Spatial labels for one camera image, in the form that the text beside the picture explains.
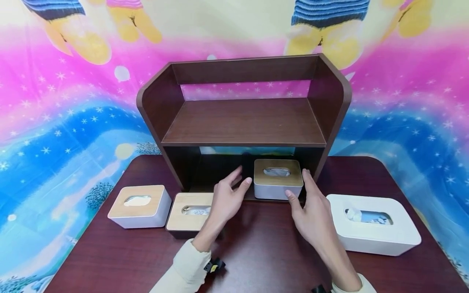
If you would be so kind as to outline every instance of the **person's left hand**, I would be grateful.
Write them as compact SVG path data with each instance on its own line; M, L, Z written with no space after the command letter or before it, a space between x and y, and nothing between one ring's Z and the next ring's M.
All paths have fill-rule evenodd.
M212 208L209 218L217 223L226 223L231 219L241 207L246 191L251 186L252 178L248 177L241 182L235 190L232 186L241 180L242 167L239 166L231 172L225 179L222 179L213 189Z

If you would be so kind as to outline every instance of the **table surface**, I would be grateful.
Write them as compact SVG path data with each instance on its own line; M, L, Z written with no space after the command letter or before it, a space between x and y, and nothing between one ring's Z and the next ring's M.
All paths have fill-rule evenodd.
M162 156L135 158L116 184L46 289L54 292L147 293L172 264L183 240L164 228L123 229L107 218L120 189L163 184L179 192ZM422 244L392 257L349 252L355 269L380 293L468 292L423 222L379 161L368 157L329 157L318 180L327 194L391 197L405 207ZM330 276L316 252L299 236L288 203L244 202L227 224L213 256L226 271L207 277L199 292L301 293Z

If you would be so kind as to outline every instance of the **colorful backdrop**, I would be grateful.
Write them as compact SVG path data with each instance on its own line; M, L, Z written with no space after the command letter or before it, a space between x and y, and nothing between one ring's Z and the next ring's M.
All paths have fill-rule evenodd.
M0 292L43 292L129 162L159 154L135 100L168 61L312 52L354 91L330 155L383 162L469 284L468 1L0 3ZM307 87L183 91L294 98Z

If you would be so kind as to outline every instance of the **wooden tissue box lid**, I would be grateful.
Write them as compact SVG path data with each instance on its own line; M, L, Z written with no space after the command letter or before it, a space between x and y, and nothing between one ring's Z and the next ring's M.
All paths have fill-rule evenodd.
M287 177L269 176L264 173L266 168L287 168ZM254 161L254 184L276 186L303 186L300 163L297 160L257 159Z
M158 210L161 196L165 191L163 185L147 185L147 186L127 186L121 189L111 207L108 218L128 218L128 217L151 217ZM125 206L125 201L131 196L148 195L151 200L143 206Z
M200 231L208 215L184 215L185 206L212 206L212 193L181 192L176 194L169 212L166 230L169 231Z

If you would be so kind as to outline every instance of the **sleeve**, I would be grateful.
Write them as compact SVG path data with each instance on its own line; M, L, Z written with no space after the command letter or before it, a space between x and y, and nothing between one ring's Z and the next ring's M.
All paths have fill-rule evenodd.
M207 272L204 267L212 257L211 252L199 252L188 240L173 259L173 265L166 271L150 293L195 293L204 283Z
M368 280L362 274L358 274L358 276L360 277L360 280L362 281L362 285L363 285L360 290L355 291L355 292L347 292L347 291L340 289L334 283L332 283L332 293L377 293L375 288L373 288L371 283L368 282Z

